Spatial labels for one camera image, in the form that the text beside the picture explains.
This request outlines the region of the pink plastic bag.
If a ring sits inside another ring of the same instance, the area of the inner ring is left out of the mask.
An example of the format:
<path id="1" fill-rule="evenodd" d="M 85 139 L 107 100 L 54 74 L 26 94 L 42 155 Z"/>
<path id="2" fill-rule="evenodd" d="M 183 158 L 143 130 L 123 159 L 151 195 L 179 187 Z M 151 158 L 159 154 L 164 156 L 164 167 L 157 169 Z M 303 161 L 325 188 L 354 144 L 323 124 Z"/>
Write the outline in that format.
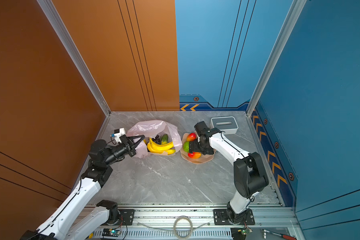
<path id="1" fill-rule="evenodd" d="M 172 154 L 168 154 L 166 152 L 163 152 L 161 154 L 149 152 L 149 149 L 147 148 L 147 144 L 150 142 L 150 139 L 153 140 L 153 138 L 156 137 L 157 135 L 162 136 L 165 134 L 167 134 L 169 137 L 169 143 L 173 142 L 174 146 L 172 147 L 172 149 L 174 149 L 175 152 Z M 137 146 L 136 148 L 137 154 L 135 155 L 135 157 L 139 159 L 143 159 L 151 155 L 174 156 L 175 153 L 179 152 L 180 149 L 183 147 L 182 139 L 178 132 L 178 127 L 162 120 L 150 120 L 150 121 L 138 122 L 131 129 L 127 131 L 128 137 L 135 137 L 140 135 L 145 136 L 145 140 L 147 140 L 147 144 L 145 144 L 142 141 Z"/>

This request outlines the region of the yellow banana bunch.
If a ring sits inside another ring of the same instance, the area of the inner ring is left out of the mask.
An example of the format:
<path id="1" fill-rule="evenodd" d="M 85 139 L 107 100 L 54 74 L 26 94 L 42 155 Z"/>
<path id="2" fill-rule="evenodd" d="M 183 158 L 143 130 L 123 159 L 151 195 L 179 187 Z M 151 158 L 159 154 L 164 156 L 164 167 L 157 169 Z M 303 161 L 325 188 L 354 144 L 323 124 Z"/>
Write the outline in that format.
<path id="1" fill-rule="evenodd" d="M 176 153 L 173 142 L 164 145 L 159 145 L 155 143 L 152 139 L 149 139 L 149 142 L 147 143 L 147 149 L 149 150 L 149 152 L 159 155 L 162 154 L 173 155 Z"/>

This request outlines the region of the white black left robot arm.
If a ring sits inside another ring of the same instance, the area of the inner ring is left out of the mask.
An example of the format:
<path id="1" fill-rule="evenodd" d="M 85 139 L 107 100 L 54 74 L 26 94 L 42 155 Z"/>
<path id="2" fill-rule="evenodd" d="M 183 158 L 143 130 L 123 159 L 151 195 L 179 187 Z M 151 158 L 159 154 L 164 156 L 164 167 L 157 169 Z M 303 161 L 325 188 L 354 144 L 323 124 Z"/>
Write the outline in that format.
<path id="1" fill-rule="evenodd" d="M 90 162 L 79 183 L 59 208 L 35 231 L 26 231 L 23 240 L 85 240 L 102 224 L 117 225 L 123 218 L 116 202 L 102 200 L 94 210 L 78 223 L 75 220 L 87 203 L 105 185 L 113 169 L 111 164 L 122 161 L 126 155 L 136 155 L 136 148 L 145 136 L 119 137 L 115 146 L 105 140 L 96 140 L 89 152 Z"/>

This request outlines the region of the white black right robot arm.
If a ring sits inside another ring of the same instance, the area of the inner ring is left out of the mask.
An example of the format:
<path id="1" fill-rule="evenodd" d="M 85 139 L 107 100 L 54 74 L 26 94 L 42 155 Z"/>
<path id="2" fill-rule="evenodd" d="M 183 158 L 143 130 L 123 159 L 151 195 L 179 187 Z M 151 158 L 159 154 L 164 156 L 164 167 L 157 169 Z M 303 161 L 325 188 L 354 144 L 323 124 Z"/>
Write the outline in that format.
<path id="1" fill-rule="evenodd" d="M 226 213 L 221 209 L 218 214 L 216 225 L 255 225 L 253 211 L 249 208 L 255 197 L 269 185 L 269 178 L 260 154 L 249 153 L 231 142 L 223 131 L 210 129 L 202 121 L 195 126 L 198 139 L 190 143 L 190 153 L 198 152 L 203 155 L 212 155 L 217 151 L 223 155 L 233 166 L 234 185 L 236 192 L 228 202 Z"/>

